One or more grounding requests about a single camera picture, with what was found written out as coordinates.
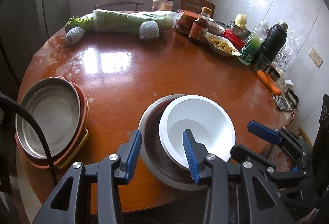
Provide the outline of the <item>yellow shell-shaped plate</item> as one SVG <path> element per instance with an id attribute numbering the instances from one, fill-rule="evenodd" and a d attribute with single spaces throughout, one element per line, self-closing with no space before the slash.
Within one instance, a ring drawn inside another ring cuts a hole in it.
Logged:
<path id="1" fill-rule="evenodd" d="M 62 160 L 61 162 L 56 164 L 56 167 L 59 169 L 64 169 L 67 167 L 73 158 L 78 154 L 78 152 L 81 150 L 81 148 L 84 146 L 86 143 L 87 139 L 89 138 L 89 131 L 87 128 L 84 129 L 84 131 L 81 134 L 81 139 L 78 139 L 78 144 L 73 148 L 73 150 L 69 153 L 68 157 Z"/>

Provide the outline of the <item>red paper noodle bowl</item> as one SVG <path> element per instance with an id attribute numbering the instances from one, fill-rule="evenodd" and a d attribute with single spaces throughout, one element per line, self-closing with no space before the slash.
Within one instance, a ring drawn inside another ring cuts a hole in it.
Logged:
<path id="1" fill-rule="evenodd" d="M 182 138 L 186 129 L 210 154 L 226 162 L 231 158 L 235 129 L 231 118 L 215 101 L 199 95 L 181 96 L 169 103 L 160 118 L 158 132 L 165 153 L 180 168 L 189 170 Z"/>

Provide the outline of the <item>green drink plastic bottle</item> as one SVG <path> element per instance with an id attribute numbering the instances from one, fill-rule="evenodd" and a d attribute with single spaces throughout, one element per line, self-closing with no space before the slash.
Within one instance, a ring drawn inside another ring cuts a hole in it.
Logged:
<path id="1" fill-rule="evenodd" d="M 246 44 L 241 49 L 239 57 L 239 61 L 245 65 L 249 65 L 253 60 L 255 54 L 257 53 L 260 45 L 265 41 L 267 37 L 267 29 L 269 27 L 269 23 L 267 20 L 263 20 L 260 24 L 253 28 L 252 32 L 250 33 Z"/>

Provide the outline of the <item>red tissue box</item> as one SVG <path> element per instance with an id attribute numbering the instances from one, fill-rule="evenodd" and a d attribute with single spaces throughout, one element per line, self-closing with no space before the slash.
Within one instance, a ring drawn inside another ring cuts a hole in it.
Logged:
<path id="1" fill-rule="evenodd" d="M 233 35 L 231 29 L 224 30 L 224 32 L 222 33 L 222 36 L 224 38 L 228 39 L 229 41 L 231 41 L 231 43 L 233 44 L 233 46 L 238 51 L 240 51 L 244 47 L 244 45 L 245 45 L 245 41 L 244 40 L 241 40 L 237 36 Z"/>

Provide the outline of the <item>deep steel bowl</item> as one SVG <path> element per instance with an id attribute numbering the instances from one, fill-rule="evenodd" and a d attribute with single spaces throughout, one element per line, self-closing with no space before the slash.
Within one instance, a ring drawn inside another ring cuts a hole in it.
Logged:
<path id="1" fill-rule="evenodd" d="M 165 153 L 159 136 L 159 124 L 165 108 L 181 94 L 164 96 L 153 102 L 143 113 L 138 129 L 142 133 L 140 156 L 150 172 L 162 183 L 179 190 L 196 191 L 206 185 L 196 185 L 190 172 L 179 167 Z"/>

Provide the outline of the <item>left foam-netted fruit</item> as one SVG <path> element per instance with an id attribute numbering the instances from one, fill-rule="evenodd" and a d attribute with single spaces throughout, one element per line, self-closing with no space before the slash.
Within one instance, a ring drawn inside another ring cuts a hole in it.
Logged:
<path id="1" fill-rule="evenodd" d="M 85 30 L 81 27 L 74 27 L 70 29 L 65 37 L 66 44 L 75 44 L 81 40 L 82 36 L 84 35 Z"/>

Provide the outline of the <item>yellow cup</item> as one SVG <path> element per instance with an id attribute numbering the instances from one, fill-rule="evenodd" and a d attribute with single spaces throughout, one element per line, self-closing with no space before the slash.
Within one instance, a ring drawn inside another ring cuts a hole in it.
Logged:
<path id="1" fill-rule="evenodd" d="M 237 14 L 234 23 L 239 28 L 245 29 L 247 27 L 247 16 L 245 14 Z"/>

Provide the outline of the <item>shallow steel round pan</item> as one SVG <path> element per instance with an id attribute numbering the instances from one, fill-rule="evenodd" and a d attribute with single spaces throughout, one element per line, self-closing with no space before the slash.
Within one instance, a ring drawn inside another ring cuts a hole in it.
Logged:
<path id="1" fill-rule="evenodd" d="M 52 157 L 59 155 L 73 140 L 80 119 L 80 99 L 73 85 L 59 77 L 35 83 L 20 105 L 40 126 Z"/>

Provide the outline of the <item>white ceramic bowl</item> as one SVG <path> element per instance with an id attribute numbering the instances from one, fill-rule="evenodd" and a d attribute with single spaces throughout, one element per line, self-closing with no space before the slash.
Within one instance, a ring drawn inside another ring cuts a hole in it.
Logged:
<path id="1" fill-rule="evenodd" d="M 209 28 L 208 28 L 209 33 L 214 34 L 216 36 L 222 36 L 224 31 L 225 28 L 223 26 L 217 24 L 214 21 L 209 20 Z"/>

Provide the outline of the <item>right foam-netted fruit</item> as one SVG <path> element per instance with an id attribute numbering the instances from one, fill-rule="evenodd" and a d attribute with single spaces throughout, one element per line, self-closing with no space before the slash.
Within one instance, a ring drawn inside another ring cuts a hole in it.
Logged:
<path id="1" fill-rule="evenodd" d="M 143 22 L 139 28 L 139 37 L 142 40 L 148 40 L 160 37 L 160 29 L 154 20 Z"/>

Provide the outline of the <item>clear jar black lid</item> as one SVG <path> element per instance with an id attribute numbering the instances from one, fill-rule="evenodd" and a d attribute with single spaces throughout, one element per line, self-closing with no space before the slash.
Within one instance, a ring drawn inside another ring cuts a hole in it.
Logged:
<path id="1" fill-rule="evenodd" d="M 151 11 L 171 11 L 174 0 L 153 0 Z"/>

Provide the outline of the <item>white dish of food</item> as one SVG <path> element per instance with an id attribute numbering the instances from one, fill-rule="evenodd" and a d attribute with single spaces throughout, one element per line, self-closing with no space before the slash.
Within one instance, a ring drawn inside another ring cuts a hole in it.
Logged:
<path id="1" fill-rule="evenodd" d="M 222 36 L 217 36 L 209 32 L 205 36 L 206 43 L 216 53 L 225 57 L 241 57 L 241 53 L 233 46 L 231 41 Z"/>

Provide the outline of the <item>dark grey refrigerator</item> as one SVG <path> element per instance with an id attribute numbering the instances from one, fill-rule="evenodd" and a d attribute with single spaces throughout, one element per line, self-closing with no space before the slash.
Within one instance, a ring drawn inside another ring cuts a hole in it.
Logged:
<path id="1" fill-rule="evenodd" d="M 70 16 L 70 0 L 1 0 L 1 71 L 18 80 Z"/>

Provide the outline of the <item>pink pig-shaped plate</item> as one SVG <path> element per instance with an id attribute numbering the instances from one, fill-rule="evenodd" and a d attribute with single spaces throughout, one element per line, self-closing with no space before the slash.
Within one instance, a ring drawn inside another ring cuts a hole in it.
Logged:
<path id="1" fill-rule="evenodd" d="M 61 162 L 62 160 L 64 160 L 65 158 L 68 157 L 69 153 L 73 150 L 73 148 L 75 146 L 77 146 L 78 139 L 81 139 L 81 134 L 85 129 L 85 124 L 86 124 L 86 120 L 88 118 L 88 102 L 86 100 L 85 94 L 83 93 L 81 87 L 79 87 L 78 85 L 75 85 L 73 83 L 71 83 L 73 85 L 73 87 L 75 88 L 75 90 L 77 91 L 78 95 L 79 95 L 79 99 L 80 99 L 80 119 L 79 119 L 79 125 L 78 125 L 78 130 L 76 131 L 73 140 L 70 142 L 70 144 L 64 149 L 64 151 L 62 151 L 59 155 L 52 157 L 53 160 L 53 164 L 56 166 L 57 163 Z"/>

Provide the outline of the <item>foam-netted fruit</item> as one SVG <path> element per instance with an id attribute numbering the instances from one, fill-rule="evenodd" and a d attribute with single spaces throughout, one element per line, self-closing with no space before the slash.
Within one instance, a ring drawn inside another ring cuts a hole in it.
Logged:
<path id="1" fill-rule="evenodd" d="M 139 28 L 139 37 L 142 40 L 148 40 L 160 37 L 160 29 L 154 20 L 143 22 Z"/>
<path id="2" fill-rule="evenodd" d="M 84 35 L 85 30 L 81 27 L 74 27 L 70 29 L 65 37 L 66 44 L 75 44 L 81 40 L 82 36 Z"/>

